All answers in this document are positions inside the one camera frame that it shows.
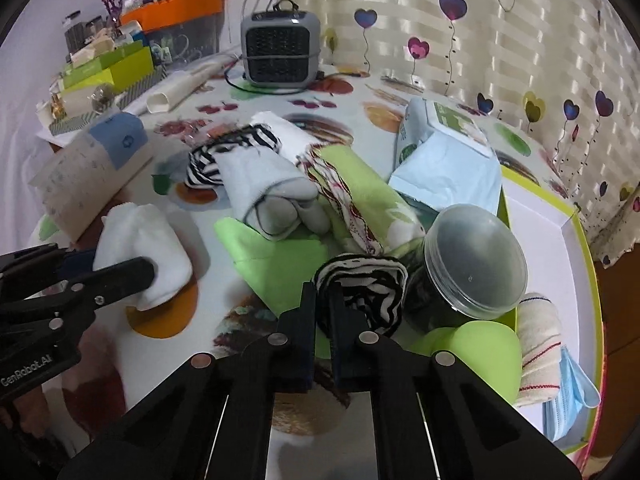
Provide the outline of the left hand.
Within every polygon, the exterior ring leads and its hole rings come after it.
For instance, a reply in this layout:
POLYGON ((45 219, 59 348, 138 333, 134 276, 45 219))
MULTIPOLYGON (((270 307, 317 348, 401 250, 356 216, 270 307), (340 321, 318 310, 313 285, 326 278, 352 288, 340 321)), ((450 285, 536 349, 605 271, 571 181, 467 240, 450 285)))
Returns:
POLYGON ((26 434, 42 438, 51 427, 51 412, 42 387, 39 386, 13 402, 16 415, 1 409, 1 426, 11 429, 17 420, 26 434))

